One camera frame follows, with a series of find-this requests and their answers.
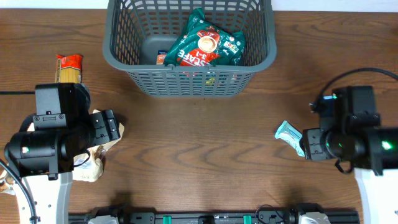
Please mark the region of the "teal wet wipes packet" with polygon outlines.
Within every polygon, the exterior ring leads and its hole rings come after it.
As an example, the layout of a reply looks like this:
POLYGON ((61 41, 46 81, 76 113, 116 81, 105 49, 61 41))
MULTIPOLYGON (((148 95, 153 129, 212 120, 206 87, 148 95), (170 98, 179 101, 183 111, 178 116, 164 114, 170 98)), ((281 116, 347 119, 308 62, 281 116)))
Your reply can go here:
POLYGON ((283 121, 275 132, 275 138, 281 139, 289 144, 300 157, 304 157, 305 153, 300 146, 302 133, 293 127, 288 121, 283 121))

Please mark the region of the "orange spaghetti packet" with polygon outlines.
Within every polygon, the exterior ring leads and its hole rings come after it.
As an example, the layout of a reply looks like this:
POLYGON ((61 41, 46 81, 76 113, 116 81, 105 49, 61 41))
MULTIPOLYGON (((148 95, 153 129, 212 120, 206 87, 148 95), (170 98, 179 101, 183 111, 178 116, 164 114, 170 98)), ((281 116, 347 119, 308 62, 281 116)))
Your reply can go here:
POLYGON ((57 55, 55 83, 81 83, 82 55, 57 55))

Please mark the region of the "grey plastic laundry basket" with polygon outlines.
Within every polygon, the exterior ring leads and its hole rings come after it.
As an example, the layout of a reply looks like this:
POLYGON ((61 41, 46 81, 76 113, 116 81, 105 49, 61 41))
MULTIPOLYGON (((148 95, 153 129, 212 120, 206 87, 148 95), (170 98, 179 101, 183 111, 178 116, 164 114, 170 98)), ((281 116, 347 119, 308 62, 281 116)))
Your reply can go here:
POLYGON ((271 0, 110 1, 103 42, 106 61, 125 71, 152 96, 234 96, 243 91, 256 72, 276 58, 274 11, 271 0), (237 66, 183 67, 158 65, 160 51, 169 52, 195 9, 204 20, 246 39, 237 66))

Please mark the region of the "green Nescafe coffee bag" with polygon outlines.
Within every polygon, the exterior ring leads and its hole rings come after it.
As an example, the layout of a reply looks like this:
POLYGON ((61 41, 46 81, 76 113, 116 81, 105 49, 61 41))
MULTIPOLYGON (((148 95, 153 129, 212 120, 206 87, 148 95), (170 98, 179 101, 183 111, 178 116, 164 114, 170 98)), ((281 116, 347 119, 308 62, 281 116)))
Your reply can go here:
POLYGON ((237 66, 245 46, 243 32, 225 32, 206 21, 203 10, 197 8, 190 14, 181 36, 167 52, 164 64, 189 67, 237 66))

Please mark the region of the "Kleenex tissue multipack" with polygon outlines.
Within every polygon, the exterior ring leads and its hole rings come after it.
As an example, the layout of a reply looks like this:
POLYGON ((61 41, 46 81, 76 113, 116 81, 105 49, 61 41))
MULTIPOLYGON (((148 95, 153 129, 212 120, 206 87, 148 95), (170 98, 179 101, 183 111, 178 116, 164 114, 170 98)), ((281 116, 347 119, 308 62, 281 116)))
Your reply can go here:
POLYGON ((166 50, 158 50, 157 53, 157 58, 156 58, 156 64, 157 65, 162 65, 164 63, 164 60, 167 56, 167 51, 166 50))

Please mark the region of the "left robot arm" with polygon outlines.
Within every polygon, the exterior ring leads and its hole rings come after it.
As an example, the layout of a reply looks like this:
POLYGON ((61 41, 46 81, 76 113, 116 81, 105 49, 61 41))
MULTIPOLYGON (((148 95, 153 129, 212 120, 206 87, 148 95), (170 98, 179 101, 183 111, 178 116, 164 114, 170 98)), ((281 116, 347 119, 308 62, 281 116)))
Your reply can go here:
POLYGON ((112 110, 89 113, 90 94, 77 83, 35 88, 36 112, 4 148, 1 165, 16 183, 21 223, 68 223, 75 156, 121 137, 112 110))

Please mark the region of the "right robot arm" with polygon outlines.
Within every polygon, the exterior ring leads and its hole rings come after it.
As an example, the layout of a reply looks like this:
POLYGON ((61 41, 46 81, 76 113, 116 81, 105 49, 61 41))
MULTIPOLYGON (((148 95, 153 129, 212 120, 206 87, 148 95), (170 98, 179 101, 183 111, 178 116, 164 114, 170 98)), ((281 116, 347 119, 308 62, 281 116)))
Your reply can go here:
POLYGON ((336 88, 313 106, 319 127, 303 130, 311 161, 336 159, 354 174, 365 223, 397 223, 397 128, 383 128, 371 86, 336 88))

